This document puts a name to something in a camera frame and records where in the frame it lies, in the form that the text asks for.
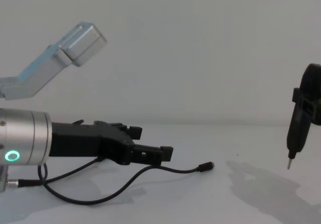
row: cable connector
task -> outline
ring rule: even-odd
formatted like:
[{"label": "cable connector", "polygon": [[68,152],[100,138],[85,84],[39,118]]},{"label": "cable connector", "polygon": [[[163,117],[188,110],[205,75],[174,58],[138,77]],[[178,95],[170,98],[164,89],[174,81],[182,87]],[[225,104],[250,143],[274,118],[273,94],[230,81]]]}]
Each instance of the cable connector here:
[{"label": "cable connector", "polygon": [[214,162],[207,162],[207,163],[199,165],[197,167],[197,171],[199,171],[199,172],[209,171],[209,170],[213,170],[214,167],[215,167]]}]

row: electric screwdriver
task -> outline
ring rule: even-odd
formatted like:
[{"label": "electric screwdriver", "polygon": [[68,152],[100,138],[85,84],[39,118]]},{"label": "electric screwdriver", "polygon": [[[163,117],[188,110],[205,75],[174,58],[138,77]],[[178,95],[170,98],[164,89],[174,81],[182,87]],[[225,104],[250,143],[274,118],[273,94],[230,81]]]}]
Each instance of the electric screwdriver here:
[{"label": "electric screwdriver", "polygon": [[300,88],[293,91],[292,101],[295,107],[286,140],[288,169],[296,154],[302,151],[311,123],[321,125],[321,65],[310,64],[306,68]]}]

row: silver cylindrical joint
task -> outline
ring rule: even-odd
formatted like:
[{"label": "silver cylindrical joint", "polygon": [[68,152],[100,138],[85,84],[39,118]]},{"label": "silver cylindrical joint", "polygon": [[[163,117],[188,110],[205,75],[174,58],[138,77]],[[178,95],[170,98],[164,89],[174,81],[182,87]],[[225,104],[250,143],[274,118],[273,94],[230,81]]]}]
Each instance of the silver cylindrical joint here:
[{"label": "silver cylindrical joint", "polygon": [[42,165],[49,156],[51,138],[47,113],[0,109],[0,165]]}]

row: metal connector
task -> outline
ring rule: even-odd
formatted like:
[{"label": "metal connector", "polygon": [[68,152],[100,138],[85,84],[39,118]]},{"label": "metal connector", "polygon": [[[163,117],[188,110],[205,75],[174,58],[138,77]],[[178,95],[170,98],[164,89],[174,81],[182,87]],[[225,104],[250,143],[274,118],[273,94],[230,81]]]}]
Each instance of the metal connector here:
[{"label": "metal connector", "polygon": [[7,188],[18,188],[19,182],[18,180],[8,180],[7,181]]}]

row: black cable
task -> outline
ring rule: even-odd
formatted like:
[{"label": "black cable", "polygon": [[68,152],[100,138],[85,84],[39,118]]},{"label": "black cable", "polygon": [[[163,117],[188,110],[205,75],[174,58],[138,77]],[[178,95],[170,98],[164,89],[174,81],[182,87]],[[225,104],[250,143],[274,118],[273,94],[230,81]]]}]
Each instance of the black cable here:
[{"label": "black cable", "polygon": [[[57,176],[55,178],[52,178],[52,179],[49,179],[49,180],[46,180],[46,183],[51,183],[51,182],[54,182],[54,181],[57,181],[57,180],[61,180],[63,178],[66,178],[70,175],[73,175],[85,168],[87,168],[88,166],[94,164],[94,163],[97,163],[97,162],[101,162],[103,159],[101,158],[96,158],[92,161],[90,161],[89,163],[73,170],[73,171],[70,171],[66,174],[63,174],[63,175],[60,175],[60,176]],[[42,185],[42,182],[41,180],[25,180],[25,179],[19,179],[18,180],[18,187],[33,187],[33,186],[41,186]]]},{"label": "black cable", "polygon": [[[48,185],[48,181],[46,181],[46,179],[42,176],[42,172],[41,172],[41,166],[38,166],[38,176],[39,179],[42,183],[42,185],[51,193],[53,194],[55,197],[64,200],[66,202],[72,203],[72,204],[77,204],[77,205],[95,205],[95,204],[100,204],[106,201],[109,201],[113,198],[115,198],[116,196],[118,196],[119,194],[121,194],[124,190],[126,190],[129,185],[138,177],[140,176],[142,173],[144,173],[147,170],[151,170],[151,169],[160,169],[160,170],[165,170],[165,171],[169,171],[172,173],[178,173],[178,174],[189,174],[189,173],[194,173],[194,172],[204,172],[204,171],[208,171],[208,170],[212,170],[214,168],[214,163],[213,162],[208,162],[208,163],[204,163],[202,165],[199,165],[197,168],[195,169],[191,169],[191,170],[176,170],[176,169],[172,169],[169,167],[164,167],[164,166],[147,166],[143,169],[141,169],[140,171],[138,171],[125,185],[123,185],[118,191],[116,191],[115,193],[102,198],[102,199],[98,199],[98,200],[89,200],[89,201],[84,201],[84,200],[75,200],[75,199],[71,199],[68,198],[62,194],[57,193],[55,190],[53,190],[49,185]],[[45,177],[48,176],[48,168],[47,165],[44,164],[44,169],[45,169]]]}]

